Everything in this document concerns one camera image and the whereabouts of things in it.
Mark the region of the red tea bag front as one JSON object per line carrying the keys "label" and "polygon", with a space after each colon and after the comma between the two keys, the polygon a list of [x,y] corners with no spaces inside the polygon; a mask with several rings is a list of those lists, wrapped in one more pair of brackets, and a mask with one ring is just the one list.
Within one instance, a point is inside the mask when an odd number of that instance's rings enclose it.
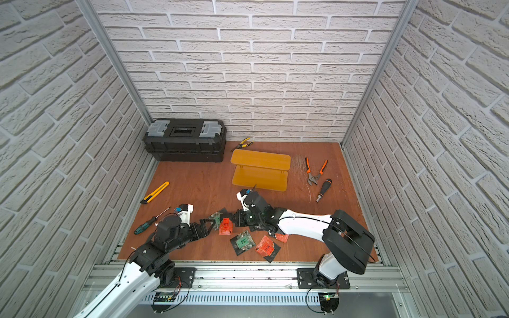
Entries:
{"label": "red tea bag front", "polygon": [[271,263],[276,258],[280,250],[281,247],[266,235],[256,246],[256,252],[269,263]]}

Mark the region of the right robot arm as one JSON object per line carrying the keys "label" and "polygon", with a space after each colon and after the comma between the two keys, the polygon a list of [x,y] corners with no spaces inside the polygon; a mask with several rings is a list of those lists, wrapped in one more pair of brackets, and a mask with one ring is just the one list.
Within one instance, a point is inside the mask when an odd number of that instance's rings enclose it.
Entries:
{"label": "right robot arm", "polygon": [[258,192],[237,193],[242,208],[233,217],[238,227],[266,231],[270,236],[299,235],[320,241],[329,252],[318,261],[309,287],[331,288],[346,272],[363,275],[375,244],[374,236],[345,211],[332,215],[309,215],[273,208]]}

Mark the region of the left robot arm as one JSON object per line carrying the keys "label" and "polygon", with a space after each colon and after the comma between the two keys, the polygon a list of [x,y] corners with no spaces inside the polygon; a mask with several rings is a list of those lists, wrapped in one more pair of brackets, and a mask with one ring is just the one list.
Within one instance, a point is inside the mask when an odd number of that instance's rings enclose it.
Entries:
{"label": "left robot arm", "polygon": [[127,317],[153,290],[179,284],[169,254],[188,243],[206,238],[213,219],[184,223],[177,214],[159,222],[147,242],[133,251],[123,270],[77,317]]}

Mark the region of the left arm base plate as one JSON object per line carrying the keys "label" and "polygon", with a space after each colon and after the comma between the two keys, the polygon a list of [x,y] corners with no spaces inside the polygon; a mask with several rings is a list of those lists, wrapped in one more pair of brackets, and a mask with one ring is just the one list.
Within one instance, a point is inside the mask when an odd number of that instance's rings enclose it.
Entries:
{"label": "left arm base plate", "polygon": [[176,288],[179,283],[185,288],[190,288],[193,286],[196,270],[194,267],[171,268],[160,276],[159,288]]}

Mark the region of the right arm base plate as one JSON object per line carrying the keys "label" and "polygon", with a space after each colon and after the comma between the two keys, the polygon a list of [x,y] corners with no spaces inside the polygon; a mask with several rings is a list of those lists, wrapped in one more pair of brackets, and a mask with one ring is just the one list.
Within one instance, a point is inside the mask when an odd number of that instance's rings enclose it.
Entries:
{"label": "right arm base plate", "polygon": [[324,289],[340,289],[348,290],[351,288],[349,277],[346,272],[338,275],[336,279],[326,278],[314,268],[298,268],[296,270],[298,288],[308,290],[310,288],[324,288]]}

